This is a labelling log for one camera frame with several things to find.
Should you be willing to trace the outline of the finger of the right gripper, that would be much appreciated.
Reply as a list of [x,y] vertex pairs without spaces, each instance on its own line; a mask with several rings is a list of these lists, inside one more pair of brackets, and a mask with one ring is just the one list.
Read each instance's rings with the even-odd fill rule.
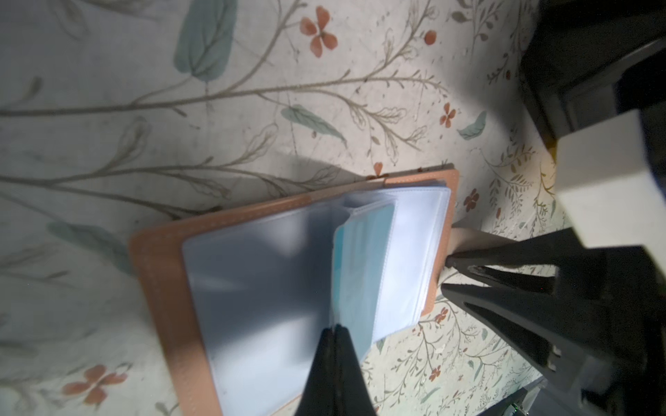
[[650,282],[639,246],[586,248],[572,228],[522,241],[458,230],[449,268],[492,287],[541,294],[623,294]]
[[636,310],[580,298],[442,284],[447,300],[485,324],[566,393],[664,393],[660,334]]

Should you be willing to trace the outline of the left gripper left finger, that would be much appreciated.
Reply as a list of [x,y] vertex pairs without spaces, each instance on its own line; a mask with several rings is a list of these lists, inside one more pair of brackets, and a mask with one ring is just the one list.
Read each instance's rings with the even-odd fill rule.
[[325,329],[317,345],[310,374],[296,416],[324,416],[335,412],[336,336]]

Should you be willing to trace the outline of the teal card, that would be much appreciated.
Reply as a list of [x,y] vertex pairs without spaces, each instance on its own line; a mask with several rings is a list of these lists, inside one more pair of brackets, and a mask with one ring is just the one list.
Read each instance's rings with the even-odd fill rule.
[[333,234],[331,323],[348,329],[357,360],[362,362],[375,342],[395,203],[348,208],[346,214]]

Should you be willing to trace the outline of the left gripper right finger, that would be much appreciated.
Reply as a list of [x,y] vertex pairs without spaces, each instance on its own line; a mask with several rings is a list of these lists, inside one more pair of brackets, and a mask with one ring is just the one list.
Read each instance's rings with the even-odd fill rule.
[[336,325],[333,336],[333,414],[376,416],[350,331]]

